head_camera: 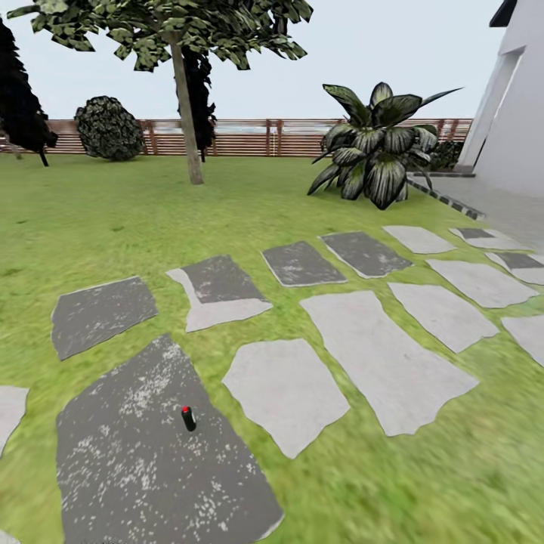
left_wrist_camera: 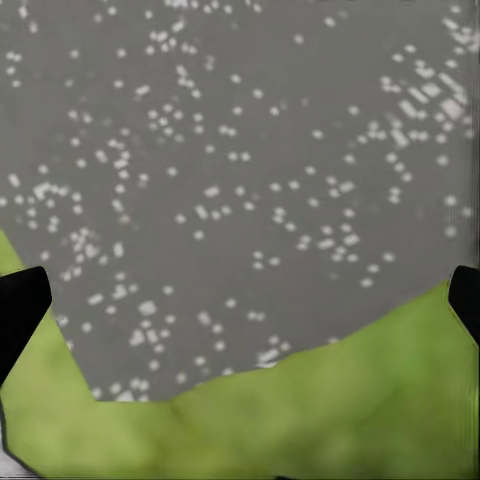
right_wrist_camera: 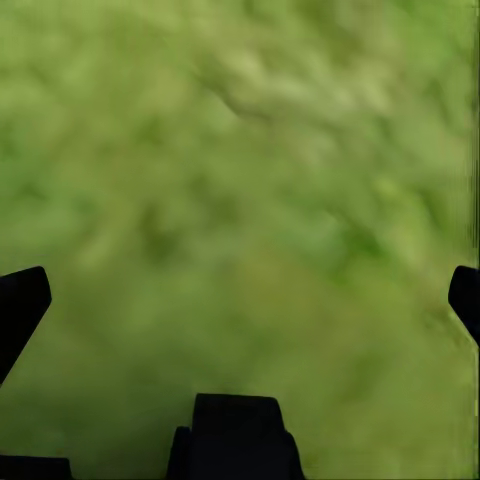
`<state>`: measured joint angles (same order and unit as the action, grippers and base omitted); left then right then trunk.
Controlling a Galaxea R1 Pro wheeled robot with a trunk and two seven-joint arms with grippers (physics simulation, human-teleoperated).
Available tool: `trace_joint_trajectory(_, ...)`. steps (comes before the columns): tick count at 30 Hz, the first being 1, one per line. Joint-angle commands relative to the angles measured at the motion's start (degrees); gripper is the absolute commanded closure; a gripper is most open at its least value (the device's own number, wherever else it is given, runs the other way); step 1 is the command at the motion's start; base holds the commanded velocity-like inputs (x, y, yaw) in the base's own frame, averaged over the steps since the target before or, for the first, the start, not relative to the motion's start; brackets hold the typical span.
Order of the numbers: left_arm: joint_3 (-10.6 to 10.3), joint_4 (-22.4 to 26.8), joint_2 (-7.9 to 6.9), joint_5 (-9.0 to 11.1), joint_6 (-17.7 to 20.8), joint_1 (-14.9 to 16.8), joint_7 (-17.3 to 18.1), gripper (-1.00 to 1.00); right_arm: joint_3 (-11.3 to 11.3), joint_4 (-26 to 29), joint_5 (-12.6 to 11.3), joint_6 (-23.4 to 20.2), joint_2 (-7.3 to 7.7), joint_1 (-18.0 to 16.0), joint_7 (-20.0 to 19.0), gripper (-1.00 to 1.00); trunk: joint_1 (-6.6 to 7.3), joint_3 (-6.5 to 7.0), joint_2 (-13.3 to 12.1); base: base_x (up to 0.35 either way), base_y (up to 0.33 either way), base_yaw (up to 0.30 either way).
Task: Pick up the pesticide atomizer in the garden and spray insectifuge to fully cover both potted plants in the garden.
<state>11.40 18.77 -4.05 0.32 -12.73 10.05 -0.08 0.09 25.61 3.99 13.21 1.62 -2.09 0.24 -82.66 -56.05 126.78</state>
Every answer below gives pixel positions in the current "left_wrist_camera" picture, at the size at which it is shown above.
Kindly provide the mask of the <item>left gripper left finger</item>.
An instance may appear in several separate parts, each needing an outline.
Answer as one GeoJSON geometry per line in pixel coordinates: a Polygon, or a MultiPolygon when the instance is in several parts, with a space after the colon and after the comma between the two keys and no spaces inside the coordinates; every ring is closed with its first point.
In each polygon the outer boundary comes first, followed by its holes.
{"type": "Polygon", "coordinates": [[[52,304],[43,266],[0,278],[0,387],[52,304]]]}

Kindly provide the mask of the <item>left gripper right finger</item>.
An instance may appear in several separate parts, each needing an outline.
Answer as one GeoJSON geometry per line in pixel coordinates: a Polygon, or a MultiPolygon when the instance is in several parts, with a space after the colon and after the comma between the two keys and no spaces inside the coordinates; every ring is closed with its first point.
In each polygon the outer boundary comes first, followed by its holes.
{"type": "Polygon", "coordinates": [[[480,269],[456,266],[448,300],[480,345],[480,269]]]}

